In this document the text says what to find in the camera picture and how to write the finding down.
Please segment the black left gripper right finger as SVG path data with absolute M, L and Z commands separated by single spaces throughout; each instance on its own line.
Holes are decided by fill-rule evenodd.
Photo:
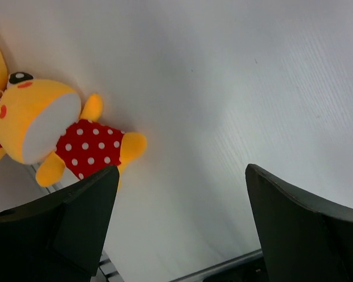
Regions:
M 245 179 L 270 281 L 353 281 L 352 208 L 255 164 Z

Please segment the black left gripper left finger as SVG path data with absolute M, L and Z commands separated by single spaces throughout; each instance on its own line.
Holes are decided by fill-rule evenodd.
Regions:
M 118 189 L 108 166 L 40 199 L 0 212 L 0 281 L 90 281 Z

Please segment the orange plush polka dress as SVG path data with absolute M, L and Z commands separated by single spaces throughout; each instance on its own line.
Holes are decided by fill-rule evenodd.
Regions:
M 35 178 L 42 187 L 66 170 L 80 180 L 107 166 L 122 172 L 144 154 L 147 140 L 100 124 L 103 107 L 96 93 L 82 102 L 64 83 L 14 73 L 0 90 L 0 146 L 19 163 L 39 164 Z

